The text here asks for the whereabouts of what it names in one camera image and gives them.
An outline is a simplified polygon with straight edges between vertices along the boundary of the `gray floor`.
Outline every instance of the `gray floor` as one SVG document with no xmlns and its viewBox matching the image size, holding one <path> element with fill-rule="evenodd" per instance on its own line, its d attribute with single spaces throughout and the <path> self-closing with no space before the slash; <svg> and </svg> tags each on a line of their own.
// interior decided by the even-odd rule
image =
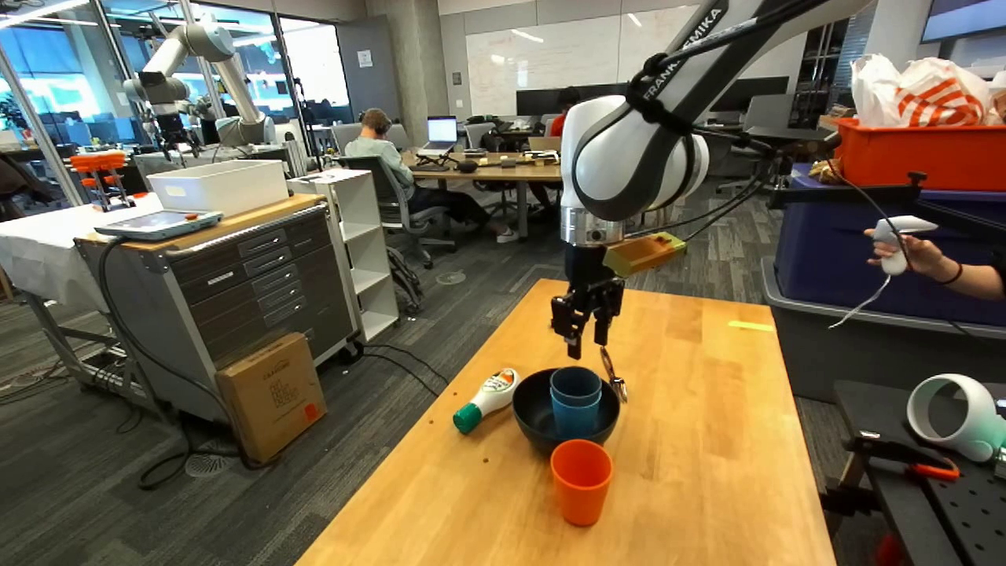
<svg viewBox="0 0 1006 566">
<path fill-rule="evenodd" d="M 724 198 L 728 193 L 707 187 L 673 221 Z M 774 254 L 778 225 L 779 211 L 755 198 L 691 238 L 686 257 L 631 285 L 761 302 L 759 268 Z M 0 305 L 0 562 L 292 562 L 425 413 L 430 389 L 464 366 L 537 276 L 561 276 L 561 261 L 555 225 L 546 223 L 533 223 L 523 245 L 482 235 L 439 254 L 421 272 L 429 302 L 417 317 L 385 333 L 362 360 L 324 366 L 329 414 L 280 464 L 248 470 L 201 457 L 156 489 L 137 489 L 137 475 L 183 447 L 176 426 L 65 381 L 30 314 Z M 105 328 L 96 314 L 56 314 Z M 797 413 L 824 483 L 841 461 L 840 414 L 812 399 L 797 399 Z M 840 562 L 871 562 L 878 530 L 881 520 L 845 522 Z"/>
</svg>

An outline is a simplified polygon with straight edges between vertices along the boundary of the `human hand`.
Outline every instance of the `human hand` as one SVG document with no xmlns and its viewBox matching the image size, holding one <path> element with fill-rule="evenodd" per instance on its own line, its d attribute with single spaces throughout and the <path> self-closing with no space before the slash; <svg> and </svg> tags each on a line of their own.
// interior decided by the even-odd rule
<svg viewBox="0 0 1006 566">
<path fill-rule="evenodd" d="M 871 264 L 881 264 L 881 257 L 890 257 L 895 252 L 905 252 L 910 270 L 930 276 L 930 279 L 948 279 L 956 272 L 956 261 L 942 254 L 940 245 L 934 245 L 930 238 L 917 238 L 917 235 L 902 235 L 902 248 L 900 241 L 878 241 L 875 238 L 875 257 L 869 257 Z"/>
</svg>

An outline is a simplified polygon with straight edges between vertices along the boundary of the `person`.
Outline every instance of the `person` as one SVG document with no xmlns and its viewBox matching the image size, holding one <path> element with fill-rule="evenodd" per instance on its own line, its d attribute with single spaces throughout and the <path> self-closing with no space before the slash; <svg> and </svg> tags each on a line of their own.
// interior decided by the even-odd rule
<svg viewBox="0 0 1006 566">
<path fill-rule="evenodd" d="M 562 87 L 555 96 L 555 117 L 546 122 L 546 134 L 562 137 L 567 114 L 576 107 L 582 95 L 576 87 Z"/>
<path fill-rule="evenodd" d="M 34 178 L 25 162 L 0 153 L 0 221 L 25 218 L 25 200 L 53 204 L 56 198 Z"/>
<path fill-rule="evenodd" d="M 411 187 L 410 204 L 415 211 L 447 204 L 447 218 L 482 232 L 490 214 L 464 193 L 417 187 L 411 169 L 407 165 L 398 148 L 386 140 L 389 120 L 379 107 L 362 114 L 358 137 L 345 144 L 345 157 L 379 157 L 403 186 Z"/>
<path fill-rule="evenodd" d="M 934 238 L 902 235 L 902 245 L 913 272 L 936 279 L 963 294 L 1006 297 L 1006 254 L 992 254 L 992 261 L 988 264 L 963 264 L 942 254 L 942 248 Z M 881 257 L 890 257 L 895 252 L 895 241 L 875 241 L 871 264 L 881 264 Z"/>
</svg>

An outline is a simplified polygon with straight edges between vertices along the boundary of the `red object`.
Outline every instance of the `red object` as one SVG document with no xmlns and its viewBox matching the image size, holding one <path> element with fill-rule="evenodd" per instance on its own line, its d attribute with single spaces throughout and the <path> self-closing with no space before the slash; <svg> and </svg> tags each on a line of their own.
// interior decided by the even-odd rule
<svg viewBox="0 0 1006 566">
<path fill-rule="evenodd" d="M 895 535 L 883 535 L 875 546 L 875 566 L 905 566 L 910 557 L 905 557 L 905 546 Z"/>
<path fill-rule="evenodd" d="M 562 137 L 567 129 L 567 114 L 555 114 L 553 122 L 546 125 L 546 134 Z"/>
<path fill-rule="evenodd" d="M 840 120 L 835 152 L 848 186 L 910 186 L 925 174 L 925 187 L 1006 193 L 1006 125 L 967 129 L 861 129 Z"/>
<path fill-rule="evenodd" d="M 595 526 L 612 475 L 603 447 L 582 437 L 567 439 L 553 449 L 551 470 L 562 520 L 580 527 Z"/>
<path fill-rule="evenodd" d="M 71 153 L 69 165 L 83 177 L 86 187 L 115 186 L 121 183 L 115 169 L 126 165 L 126 153 L 123 152 Z"/>
</svg>

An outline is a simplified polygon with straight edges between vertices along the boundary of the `shelf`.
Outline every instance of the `shelf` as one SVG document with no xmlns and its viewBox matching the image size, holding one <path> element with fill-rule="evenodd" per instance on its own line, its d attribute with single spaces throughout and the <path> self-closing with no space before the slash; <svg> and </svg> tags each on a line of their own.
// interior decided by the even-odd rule
<svg viewBox="0 0 1006 566">
<path fill-rule="evenodd" d="M 349 221 L 343 221 L 343 241 L 354 241 L 354 238 L 362 238 L 368 232 L 376 232 L 376 228 L 385 228 L 385 225 L 379 223 L 349 223 Z"/>
<path fill-rule="evenodd" d="M 364 339 L 375 339 L 376 333 L 385 333 L 398 321 L 395 314 L 386 314 L 386 312 L 362 312 L 358 317 L 364 325 Z"/>
<path fill-rule="evenodd" d="M 362 268 L 353 268 L 353 291 L 362 294 L 368 290 L 375 290 L 376 282 L 389 279 L 386 270 L 362 270 Z"/>
</svg>

